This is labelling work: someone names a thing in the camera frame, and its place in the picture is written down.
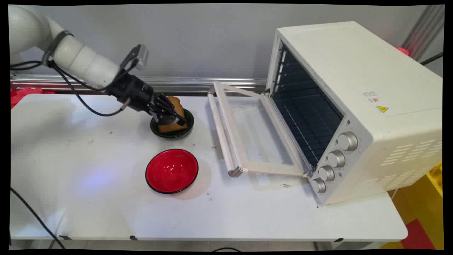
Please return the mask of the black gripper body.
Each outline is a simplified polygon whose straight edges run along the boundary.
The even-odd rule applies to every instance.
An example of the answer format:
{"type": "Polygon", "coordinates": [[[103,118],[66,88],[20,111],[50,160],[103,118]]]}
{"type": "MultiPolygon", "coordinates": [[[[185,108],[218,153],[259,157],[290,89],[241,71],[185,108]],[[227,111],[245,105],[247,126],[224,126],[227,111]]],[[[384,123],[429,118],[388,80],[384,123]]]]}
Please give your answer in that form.
{"type": "Polygon", "coordinates": [[[125,74],[106,89],[106,94],[114,96],[120,103],[130,100],[128,107],[135,111],[152,113],[154,89],[138,77],[125,74]]]}

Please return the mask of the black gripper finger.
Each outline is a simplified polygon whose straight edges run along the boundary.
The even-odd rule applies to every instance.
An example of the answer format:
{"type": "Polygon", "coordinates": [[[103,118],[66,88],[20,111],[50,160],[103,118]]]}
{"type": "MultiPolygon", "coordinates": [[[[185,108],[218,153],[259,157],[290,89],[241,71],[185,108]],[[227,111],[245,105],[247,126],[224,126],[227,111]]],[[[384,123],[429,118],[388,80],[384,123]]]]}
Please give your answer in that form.
{"type": "Polygon", "coordinates": [[[162,93],[153,95],[153,111],[158,114],[176,114],[175,106],[162,93]]]}
{"type": "Polygon", "coordinates": [[[156,125],[177,124],[183,126],[187,123],[187,119],[178,114],[174,108],[149,106],[149,113],[152,115],[152,121],[156,125]]]}

